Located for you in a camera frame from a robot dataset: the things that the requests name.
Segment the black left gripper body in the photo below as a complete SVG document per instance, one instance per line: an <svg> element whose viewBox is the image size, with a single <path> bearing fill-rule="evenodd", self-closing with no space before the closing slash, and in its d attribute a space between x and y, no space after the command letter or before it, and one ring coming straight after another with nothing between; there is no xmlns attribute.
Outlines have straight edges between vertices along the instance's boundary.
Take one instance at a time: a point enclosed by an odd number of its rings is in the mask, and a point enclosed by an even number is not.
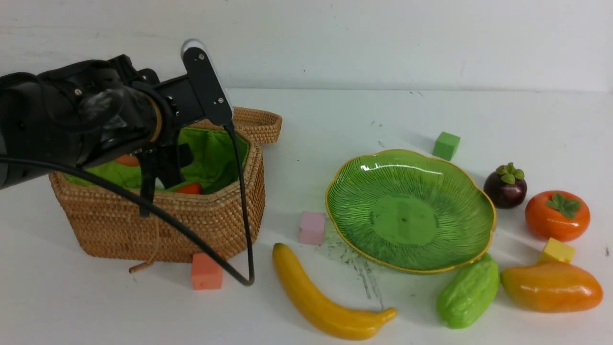
<svg viewBox="0 0 613 345"><path fill-rule="evenodd" d="M177 140L180 129L206 119L186 75L158 84L135 80L129 87L147 95L159 109L161 130L155 143L171 144Z"/></svg>

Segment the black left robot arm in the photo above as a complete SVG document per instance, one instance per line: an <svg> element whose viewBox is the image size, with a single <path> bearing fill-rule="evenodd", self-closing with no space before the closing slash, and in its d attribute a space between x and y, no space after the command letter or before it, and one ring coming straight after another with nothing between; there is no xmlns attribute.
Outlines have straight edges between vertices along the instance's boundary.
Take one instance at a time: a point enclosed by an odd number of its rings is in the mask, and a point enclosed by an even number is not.
<svg viewBox="0 0 613 345"><path fill-rule="evenodd" d="M204 104L221 95L208 57L190 48L182 61L186 74L168 81L136 70L127 55L2 76L2 189L60 171L125 196L89 170L136 155L143 182L130 200L148 216L156 179L165 187L182 183L181 168L193 159L178 142L180 130L216 122L215 108Z"/></svg>

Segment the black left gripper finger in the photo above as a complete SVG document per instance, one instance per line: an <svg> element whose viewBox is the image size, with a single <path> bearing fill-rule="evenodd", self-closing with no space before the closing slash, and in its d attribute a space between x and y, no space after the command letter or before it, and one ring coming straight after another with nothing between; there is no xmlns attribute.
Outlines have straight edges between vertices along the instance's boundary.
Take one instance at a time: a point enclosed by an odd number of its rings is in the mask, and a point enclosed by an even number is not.
<svg viewBox="0 0 613 345"><path fill-rule="evenodd" d="M187 143L158 147L158 179L165 189L185 182L182 168L193 162L193 153Z"/></svg>
<svg viewBox="0 0 613 345"><path fill-rule="evenodd" d="M155 198L156 185L156 150L143 150L138 153L141 172L140 197L149 203Z"/></svg>

